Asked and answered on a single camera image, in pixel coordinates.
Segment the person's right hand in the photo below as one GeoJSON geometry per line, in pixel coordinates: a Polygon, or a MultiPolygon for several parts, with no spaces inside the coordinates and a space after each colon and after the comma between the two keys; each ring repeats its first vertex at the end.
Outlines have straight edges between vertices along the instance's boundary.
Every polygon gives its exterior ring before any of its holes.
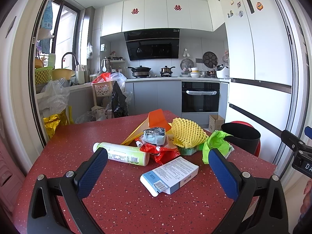
{"type": "Polygon", "coordinates": [[[311,187],[312,187],[312,181],[309,180],[306,184],[306,187],[304,189],[304,199],[302,201],[302,206],[300,208],[300,213],[304,215],[309,208],[311,207],[311,187]]]}

